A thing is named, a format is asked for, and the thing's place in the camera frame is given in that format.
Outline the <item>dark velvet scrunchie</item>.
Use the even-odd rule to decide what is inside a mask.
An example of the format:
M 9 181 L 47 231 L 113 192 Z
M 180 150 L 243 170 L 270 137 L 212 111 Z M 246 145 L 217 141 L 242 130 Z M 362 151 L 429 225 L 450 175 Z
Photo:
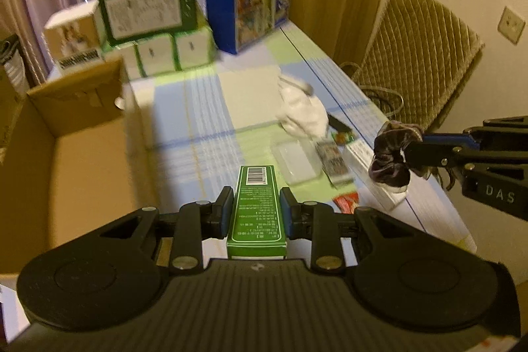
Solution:
M 422 142 L 422 133 L 417 124 L 386 121 L 374 140 L 371 180 L 390 188 L 406 188 L 413 172 L 405 164 L 404 149 L 410 143 Z

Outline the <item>red snack packet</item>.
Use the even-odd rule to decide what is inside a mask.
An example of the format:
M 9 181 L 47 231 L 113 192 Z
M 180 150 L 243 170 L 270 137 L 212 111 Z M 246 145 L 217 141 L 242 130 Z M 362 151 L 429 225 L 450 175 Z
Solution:
M 337 206 L 341 213 L 354 214 L 360 203 L 359 194 L 357 192 L 342 194 L 335 197 L 333 199 L 333 203 Z

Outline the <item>small green box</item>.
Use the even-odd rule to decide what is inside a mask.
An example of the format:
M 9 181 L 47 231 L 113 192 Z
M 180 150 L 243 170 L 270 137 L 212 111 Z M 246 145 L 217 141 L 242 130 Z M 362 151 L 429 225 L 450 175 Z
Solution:
M 226 249 L 230 259 L 286 257 L 283 214 L 273 166 L 240 168 Z

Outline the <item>small picture card box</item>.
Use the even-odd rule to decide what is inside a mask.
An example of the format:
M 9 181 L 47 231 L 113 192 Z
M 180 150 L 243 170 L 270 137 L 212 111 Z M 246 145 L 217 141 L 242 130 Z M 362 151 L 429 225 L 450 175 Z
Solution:
M 353 181 L 352 173 L 335 142 L 318 141 L 315 143 L 315 148 L 321 160 L 322 169 L 334 187 Z

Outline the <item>white cloth sock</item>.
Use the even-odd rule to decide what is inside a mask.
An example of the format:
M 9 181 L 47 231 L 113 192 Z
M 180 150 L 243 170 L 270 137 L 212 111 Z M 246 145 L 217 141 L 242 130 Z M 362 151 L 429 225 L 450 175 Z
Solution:
M 327 136 L 326 108 L 308 82 L 281 73 L 278 92 L 282 105 L 277 118 L 286 133 L 301 139 L 324 139 Z

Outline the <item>quilted chair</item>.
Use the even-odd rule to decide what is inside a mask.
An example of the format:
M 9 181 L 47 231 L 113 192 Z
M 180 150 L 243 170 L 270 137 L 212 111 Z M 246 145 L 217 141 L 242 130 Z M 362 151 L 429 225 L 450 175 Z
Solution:
M 437 0 L 387 0 L 371 46 L 352 80 L 396 91 L 398 121 L 434 131 L 446 120 L 485 44 Z

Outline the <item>checked bed sheet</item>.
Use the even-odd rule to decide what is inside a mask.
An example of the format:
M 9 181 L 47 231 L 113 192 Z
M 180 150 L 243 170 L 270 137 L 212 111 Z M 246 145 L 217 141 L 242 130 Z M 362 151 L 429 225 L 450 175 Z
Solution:
M 215 197 L 241 166 L 273 164 L 288 140 L 278 121 L 279 75 L 309 83 L 325 109 L 371 144 L 385 116 L 294 24 L 239 55 L 132 82 L 163 209 Z

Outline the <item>open cardboard box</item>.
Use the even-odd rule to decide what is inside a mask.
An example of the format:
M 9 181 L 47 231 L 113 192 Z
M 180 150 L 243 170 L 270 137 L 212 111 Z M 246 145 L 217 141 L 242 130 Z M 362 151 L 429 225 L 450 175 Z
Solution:
M 159 204 L 120 57 L 29 90 L 1 150 L 1 273 Z

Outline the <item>green tissue pack stack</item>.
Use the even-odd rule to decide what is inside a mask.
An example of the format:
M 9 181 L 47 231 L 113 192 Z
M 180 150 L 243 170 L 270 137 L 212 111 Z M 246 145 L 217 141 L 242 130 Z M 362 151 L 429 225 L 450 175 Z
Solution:
M 176 33 L 162 33 L 111 47 L 106 59 L 121 57 L 129 80 L 156 77 L 205 66 L 216 60 L 216 45 L 205 15 L 197 10 L 198 27 Z

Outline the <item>white photo box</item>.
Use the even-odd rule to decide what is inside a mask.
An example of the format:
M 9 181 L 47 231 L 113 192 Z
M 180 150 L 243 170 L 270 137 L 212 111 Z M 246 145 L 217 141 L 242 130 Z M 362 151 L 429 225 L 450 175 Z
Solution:
M 98 0 L 75 4 L 53 14 L 43 36 L 60 72 L 69 73 L 101 62 L 107 32 Z

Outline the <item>large green carton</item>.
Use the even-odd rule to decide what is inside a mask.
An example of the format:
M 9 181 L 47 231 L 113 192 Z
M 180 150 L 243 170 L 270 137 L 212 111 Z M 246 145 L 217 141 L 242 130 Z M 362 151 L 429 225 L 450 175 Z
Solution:
M 112 47 L 198 27 L 196 0 L 98 0 Z

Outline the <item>single wall socket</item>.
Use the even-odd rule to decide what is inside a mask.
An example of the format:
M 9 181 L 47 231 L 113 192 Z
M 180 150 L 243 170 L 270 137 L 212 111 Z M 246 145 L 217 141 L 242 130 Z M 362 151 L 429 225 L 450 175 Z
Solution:
M 525 19 L 506 6 L 499 19 L 499 34 L 512 44 L 517 45 L 524 27 Z

